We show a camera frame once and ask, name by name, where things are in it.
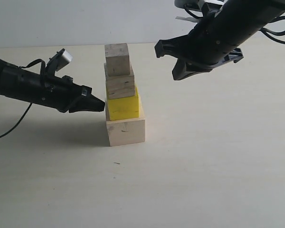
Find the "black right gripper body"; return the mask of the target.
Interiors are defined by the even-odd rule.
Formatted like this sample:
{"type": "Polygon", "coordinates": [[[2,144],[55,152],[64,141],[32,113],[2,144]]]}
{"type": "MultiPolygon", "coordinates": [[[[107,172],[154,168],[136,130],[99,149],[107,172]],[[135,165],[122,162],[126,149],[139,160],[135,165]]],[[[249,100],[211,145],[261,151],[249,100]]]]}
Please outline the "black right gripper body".
{"type": "Polygon", "coordinates": [[[157,58],[165,55],[181,59],[189,64],[212,71],[227,63],[237,63],[244,58],[238,47],[226,46],[214,38],[202,22],[187,35],[160,39],[155,45],[157,58]]]}

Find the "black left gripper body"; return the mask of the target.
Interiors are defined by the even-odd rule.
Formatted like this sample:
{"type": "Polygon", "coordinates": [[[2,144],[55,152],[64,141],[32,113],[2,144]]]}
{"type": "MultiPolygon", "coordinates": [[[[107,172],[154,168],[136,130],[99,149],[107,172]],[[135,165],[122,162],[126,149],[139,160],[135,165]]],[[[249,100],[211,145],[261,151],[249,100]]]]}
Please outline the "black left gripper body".
{"type": "Polygon", "coordinates": [[[69,76],[49,77],[45,81],[45,88],[41,94],[41,104],[65,113],[69,112],[68,108],[75,98],[91,95],[91,93],[92,88],[75,84],[69,76]]]}

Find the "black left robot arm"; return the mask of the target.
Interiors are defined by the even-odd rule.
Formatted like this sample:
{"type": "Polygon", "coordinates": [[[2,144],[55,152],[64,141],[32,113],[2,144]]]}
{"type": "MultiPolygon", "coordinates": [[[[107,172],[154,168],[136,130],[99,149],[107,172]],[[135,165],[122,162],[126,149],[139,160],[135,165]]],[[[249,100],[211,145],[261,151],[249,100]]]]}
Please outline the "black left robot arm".
{"type": "Polygon", "coordinates": [[[37,74],[0,59],[0,95],[62,113],[102,112],[105,103],[92,95],[90,87],[73,83],[69,76],[55,76],[70,61],[63,53],[57,53],[37,74]]]}

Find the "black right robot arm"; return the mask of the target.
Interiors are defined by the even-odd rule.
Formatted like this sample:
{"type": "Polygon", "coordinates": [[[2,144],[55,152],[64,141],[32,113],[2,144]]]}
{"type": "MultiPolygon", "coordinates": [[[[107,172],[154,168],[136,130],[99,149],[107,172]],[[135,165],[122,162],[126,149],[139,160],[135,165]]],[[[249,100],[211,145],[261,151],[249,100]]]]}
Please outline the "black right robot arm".
{"type": "Polygon", "coordinates": [[[191,16],[196,25],[187,35],[160,39],[155,45],[157,58],[177,59],[175,81],[237,63],[244,57],[242,43],[259,31],[269,35],[265,26],[285,19],[285,0],[176,0],[174,5],[189,14],[202,13],[191,16]]]}

